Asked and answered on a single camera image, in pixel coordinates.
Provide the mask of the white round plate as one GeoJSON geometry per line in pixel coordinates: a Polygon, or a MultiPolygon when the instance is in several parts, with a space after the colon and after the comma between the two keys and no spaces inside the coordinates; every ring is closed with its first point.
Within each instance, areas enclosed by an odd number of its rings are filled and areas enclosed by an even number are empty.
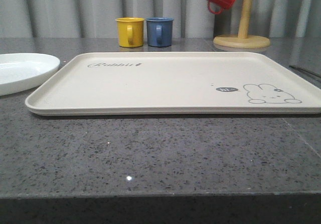
{"type": "Polygon", "coordinates": [[[59,65],[57,57],[47,54],[1,54],[1,96],[40,86],[59,65]]]}

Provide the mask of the beige rabbit serving tray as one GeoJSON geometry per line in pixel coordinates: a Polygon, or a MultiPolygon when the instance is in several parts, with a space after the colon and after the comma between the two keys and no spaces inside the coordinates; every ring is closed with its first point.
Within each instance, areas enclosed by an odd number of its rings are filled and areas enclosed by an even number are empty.
{"type": "Polygon", "coordinates": [[[320,89],[258,53],[86,53],[25,104],[43,116],[318,114],[320,89]]]}

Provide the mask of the blue mug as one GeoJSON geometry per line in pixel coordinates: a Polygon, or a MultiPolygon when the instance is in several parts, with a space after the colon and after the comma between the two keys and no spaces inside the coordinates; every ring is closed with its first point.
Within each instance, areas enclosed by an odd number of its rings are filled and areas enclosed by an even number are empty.
{"type": "Polygon", "coordinates": [[[146,18],[147,44],[152,47],[172,45],[173,18],[146,18]]]}

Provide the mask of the yellow mug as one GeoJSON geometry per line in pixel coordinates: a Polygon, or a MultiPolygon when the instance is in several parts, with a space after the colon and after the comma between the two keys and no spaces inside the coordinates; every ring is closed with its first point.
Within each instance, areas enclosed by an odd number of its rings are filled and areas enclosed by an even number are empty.
{"type": "Polygon", "coordinates": [[[144,18],[118,18],[116,22],[120,47],[134,48],[143,45],[144,18]]]}

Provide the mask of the wooden mug tree stand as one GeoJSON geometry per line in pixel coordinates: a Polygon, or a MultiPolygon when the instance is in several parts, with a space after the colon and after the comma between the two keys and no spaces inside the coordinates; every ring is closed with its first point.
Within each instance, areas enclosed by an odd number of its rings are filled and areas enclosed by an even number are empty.
{"type": "Polygon", "coordinates": [[[249,23],[253,0],[243,0],[239,30],[237,35],[218,35],[213,43],[232,48],[265,48],[270,46],[270,40],[262,36],[249,35],[249,23]]]}

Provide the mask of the grey curtain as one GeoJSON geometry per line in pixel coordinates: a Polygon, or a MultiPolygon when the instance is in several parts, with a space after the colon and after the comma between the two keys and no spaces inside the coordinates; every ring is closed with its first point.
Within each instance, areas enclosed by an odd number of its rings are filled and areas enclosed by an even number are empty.
{"type": "MultiPolygon", "coordinates": [[[[2,37],[115,38],[120,17],[170,17],[176,38],[238,31],[242,0],[219,15],[206,0],[1,0],[2,37]]],[[[253,0],[249,33],[319,37],[320,0],[253,0]]]]}

